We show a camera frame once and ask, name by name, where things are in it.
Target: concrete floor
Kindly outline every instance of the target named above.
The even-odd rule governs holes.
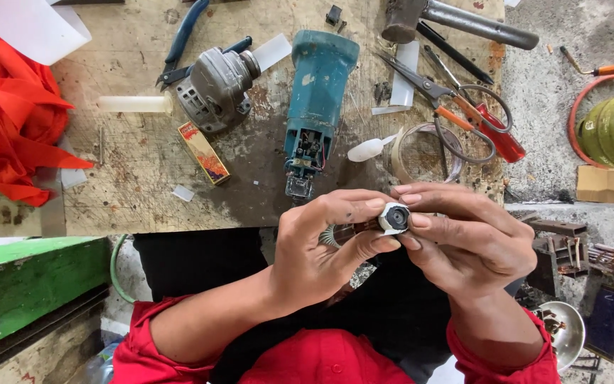
[[[577,74],[558,48],[566,45],[583,68],[614,64],[614,0],[522,0],[516,8],[507,7],[506,21],[541,37],[532,51],[508,48],[503,66],[502,93],[512,107],[516,121],[514,135],[528,155],[505,167],[513,189],[528,202],[507,204],[513,214],[537,211],[542,219],[586,223],[592,242],[614,245],[614,205],[578,203],[550,204],[561,190],[575,196],[576,167],[582,161],[573,153],[566,136],[567,114],[576,94],[591,78]],[[554,47],[551,55],[546,45]],[[581,112],[603,99],[614,96],[609,83],[584,102]],[[273,259],[271,230],[263,232],[265,255]],[[118,275],[124,289],[138,299],[150,299],[150,290],[131,241],[121,251]],[[356,286],[371,273],[363,268],[353,277]],[[564,300],[583,314],[591,310],[593,299],[587,279],[565,283]],[[113,292],[102,328],[123,334],[128,328],[131,307]],[[603,362],[604,373],[598,384],[614,383],[614,365]],[[588,374],[567,371],[563,383],[586,383]],[[460,383],[460,379],[444,380]]]

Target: shirt sleeve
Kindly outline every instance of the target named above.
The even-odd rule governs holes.
[[[158,353],[151,337],[151,319],[185,298],[165,299],[160,303],[134,303],[130,333],[117,346],[113,355],[111,384],[205,384],[208,381],[214,364],[187,366],[174,362]]]
[[[454,323],[449,320],[447,325],[447,342],[458,362],[456,369],[464,373],[466,384],[529,384],[529,383],[560,383],[558,362],[553,354],[551,337],[544,329],[544,323],[532,312],[523,309],[534,322],[544,338],[542,350],[534,362],[520,370],[510,370],[491,365],[468,351],[456,336]]]

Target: forearm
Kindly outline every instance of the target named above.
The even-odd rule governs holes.
[[[449,298],[456,336],[486,362],[522,368],[541,352],[544,340],[520,305],[504,290],[478,300]]]
[[[271,266],[158,314],[150,324],[158,352],[179,363],[202,362],[255,325],[291,313],[272,302],[270,271]]]

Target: hammer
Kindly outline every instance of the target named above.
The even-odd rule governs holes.
[[[416,36],[419,18],[525,50],[533,49],[539,43],[539,36],[532,32],[478,16],[438,0],[388,0],[386,26],[381,35],[390,42],[409,43]]]

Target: red shirt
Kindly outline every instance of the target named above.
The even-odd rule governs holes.
[[[112,384],[186,383],[205,384],[214,364],[187,366],[173,362],[156,350],[149,331],[151,319],[181,301],[166,299],[161,303],[134,304],[130,333],[115,355]],[[451,320],[447,326],[449,347],[465,375],[466,384],[488,383],[560,383],[556,358],[544,324],[526,311],[544,338],[537,359],[513,372],[490,366],[466,350],[456,336]],[[301,330],[260,356],[240,384],[412,384],[390,359],[374,351],[366,337],[356,337],[342,329]]]

